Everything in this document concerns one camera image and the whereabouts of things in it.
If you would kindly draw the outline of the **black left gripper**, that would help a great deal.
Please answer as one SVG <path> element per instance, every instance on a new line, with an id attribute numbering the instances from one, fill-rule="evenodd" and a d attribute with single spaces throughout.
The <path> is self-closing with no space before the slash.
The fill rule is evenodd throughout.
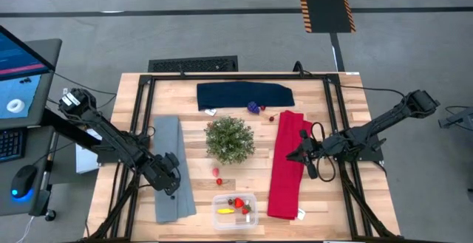
<path id="1" fill-rule="evenodd" d="M 180 162 L 174 153 L 148 158 L 142 166 L 142 175 L 156 191 L 172 196 L 180 187 Z"/>

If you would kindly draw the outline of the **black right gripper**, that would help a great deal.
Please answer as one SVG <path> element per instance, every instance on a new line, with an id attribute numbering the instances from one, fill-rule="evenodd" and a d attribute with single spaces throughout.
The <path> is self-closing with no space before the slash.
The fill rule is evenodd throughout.
<path id="1" fill-rule="evenodd" d="M 299 135 L 302 139 L 301 143 L 298 145 L 296 150 L 290 152 L 286 158 L 296 159 L 297 162 L 305 165 L 309 177 L 311 179 L 317 179 L 319 175 L 315 165 L 313 164 L 313 160 L 326 157 L 326 151 L 323 148 L 321 142 L 318 142 L 312 137 L 308 136 L 305 129 L 302 129 L 299 132 Z"/>

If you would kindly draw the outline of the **clear plastic tupperware container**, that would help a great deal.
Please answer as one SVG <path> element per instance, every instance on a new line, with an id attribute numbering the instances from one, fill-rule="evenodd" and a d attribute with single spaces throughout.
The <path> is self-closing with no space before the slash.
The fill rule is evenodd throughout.
<path id="1" fill-rule="evenodd" d="M 235 208 L 229 205 L 229 199 L 240 198 L 245 205 L 251 206 L 251 212 L 242 214 L 242 208 Z M 259 223 L 259 214 L 256 196 L 254 194 L 223 194 L 217 195 L 212 201 L 213 225 L 217 230 L 239 230 L 255 227 Z M 234 213 L 218 214 L 217 210 L 221 208 L 232 208 Z"/>

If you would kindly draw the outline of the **red folded cloth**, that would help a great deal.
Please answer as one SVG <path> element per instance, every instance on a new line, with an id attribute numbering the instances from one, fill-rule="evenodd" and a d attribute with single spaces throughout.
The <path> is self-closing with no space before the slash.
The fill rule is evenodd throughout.
<path id="1" fill-rule="evenodd" d="M 281 112 L 276 136 L 273 166 L 268 195 L 268 215 L 280 219 L 295 219 L 299 209 L 299 187 L 304 165 L 287 160 L 302 142 L 299 132 L 309 131 L 312 123 L 302 113 Z"/>

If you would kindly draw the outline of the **grey folded cloth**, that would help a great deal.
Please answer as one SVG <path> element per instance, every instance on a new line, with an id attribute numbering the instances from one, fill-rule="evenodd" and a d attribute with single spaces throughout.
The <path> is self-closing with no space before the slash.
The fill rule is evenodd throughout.
<path id="1" fill-rule="evenodd" d="M 154 119 L 156 134 L 153 139 L 155 154 L 163 156 L 165 153 L 174 153 L 180 164 L 180 187 L 171 196 L 164 191 L 154 192 L 156 222 L 165 224 L 176 222 L 179 218 L 195 215 L 197 209 L 188 172 L 186 151 L 183 139 L 183 130 L 178 116 L 158 116 Z"/>

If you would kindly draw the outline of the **green artificial potted plant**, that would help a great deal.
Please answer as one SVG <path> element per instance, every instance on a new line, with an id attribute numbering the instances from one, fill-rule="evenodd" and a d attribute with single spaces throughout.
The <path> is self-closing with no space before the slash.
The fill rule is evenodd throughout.
<path id="1" fill-rule="evenodd" d="M 204 129 L 207 154 L 222 165 L 241 164 L 252 156 L 254 132 L 241 118 L 221 117 Z"/>

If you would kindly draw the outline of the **white box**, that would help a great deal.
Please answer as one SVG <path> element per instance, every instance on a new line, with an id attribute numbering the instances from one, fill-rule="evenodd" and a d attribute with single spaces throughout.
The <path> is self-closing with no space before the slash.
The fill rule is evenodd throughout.
<path id="1" fill-rule="evenodd" d="M 99 168 L 97 159 L 98 155 L 96 153 L 75 144 L 75 172 L 77 174 L 85 174 L 97 170 Z"/>

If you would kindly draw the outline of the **navy blue folded cloth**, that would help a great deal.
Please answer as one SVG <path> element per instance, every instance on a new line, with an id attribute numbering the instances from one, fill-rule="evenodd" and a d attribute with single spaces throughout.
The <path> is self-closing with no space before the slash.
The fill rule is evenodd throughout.
<path id="1" fill-rule="evenodd" d="M 294 106 L 293 91 L 276 83 L 222 82 L 197 84 L 198 110 L 258 106 Z"/>

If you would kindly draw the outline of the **black keyboard on floor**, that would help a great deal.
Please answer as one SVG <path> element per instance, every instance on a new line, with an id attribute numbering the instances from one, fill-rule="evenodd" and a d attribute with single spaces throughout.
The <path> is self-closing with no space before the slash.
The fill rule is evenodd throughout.
<path id="1" fill-rule="evenodd" d="M 150 60 L 148 72 L 238 72 L 236 55 Z"/>

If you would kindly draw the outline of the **black computer mouse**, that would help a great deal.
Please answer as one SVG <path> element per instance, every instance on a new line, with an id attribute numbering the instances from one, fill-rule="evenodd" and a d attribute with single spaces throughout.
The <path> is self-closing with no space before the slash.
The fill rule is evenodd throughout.
<path id="1" fill-rule="evenodd" d="M 28 195 L 33 188 L 37 168 L 34 165 L 26 165 L 20 168 L 12 179 L 10 194 L 14 199 L 20 199 Z"/>

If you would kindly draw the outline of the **black orange-striped floor mat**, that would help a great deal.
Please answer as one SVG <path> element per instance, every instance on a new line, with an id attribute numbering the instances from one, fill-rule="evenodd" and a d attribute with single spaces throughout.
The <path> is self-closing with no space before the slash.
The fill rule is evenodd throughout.
<path id="1" fill-rule="evenodd" d="M 306 32 L 355 32 L 348 0 L 300 0 L 300 2 Z"/>

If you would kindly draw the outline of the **grey metal stand base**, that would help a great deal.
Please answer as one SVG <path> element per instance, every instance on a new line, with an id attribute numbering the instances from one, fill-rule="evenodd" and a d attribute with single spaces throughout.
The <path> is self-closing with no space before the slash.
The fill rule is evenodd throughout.
<path id="1" fill-rule="evenodd" d="M 439 119 L 438 124 L 442 129 L 458 126 L 467 131 L 473 131 L 473 106 L 446 106 L 445 110 L 450 115 Z"/>

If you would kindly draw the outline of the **computer monitor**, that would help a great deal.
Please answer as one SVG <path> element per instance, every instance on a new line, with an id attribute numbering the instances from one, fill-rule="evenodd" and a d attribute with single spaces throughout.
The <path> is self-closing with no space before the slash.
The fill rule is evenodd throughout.
<path id="1" fill-rule="evenodd" d="M 0 25 L 0 130 L 40 125 L 61 45 L 25 43 Z"/>

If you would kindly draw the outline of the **black metal table frame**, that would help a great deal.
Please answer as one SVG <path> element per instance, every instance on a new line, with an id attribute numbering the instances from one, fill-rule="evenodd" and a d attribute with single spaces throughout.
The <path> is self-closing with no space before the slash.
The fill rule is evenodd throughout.
<path id="1" fill-rule="evenodd" d="M 184 131 L 186 154 L 197 213 L 178 222 L 160 225 L 154 220 L 154 194 L 140 188 L 124 205 L 115 229 L 105 239 L 93 233 L 106 217 L 106 203 L 116 201 L 131 176 L 113 164 L 103 166 L 92 198 L 84 243 L 176 242 L 323 242 L 379 243 L 398 239 L 399 228 L 387 178 L 371 162 L 358 159 L 336 163 L 332 182 L 304 177 L 300 195 L 308 209 L 293 221 L 266 216 L 270 168 L 277 124 L 259 120 L 244 109 L 227 109 L 255 131 L 256 156 L 223 171 L 223 186 L 211 182 L 211 159 L 205 155 L 204 128 L 210 117 L 197 109 L 197 84 L 222 81 L 278 83 L 293 90 L 294 109 L 323 122 L 327 131 L 366 123 L 370 118 L 361 78 L 346 72 L 194 72 L 124 73 L 111 116 L 119 129 L 146 131 L 156 116 L 174 114 Z M 211 202 L 219 194 L 247 191 L 257 198 L 259 223 L 248 229 L 218 230 L 212 224 Z"/>

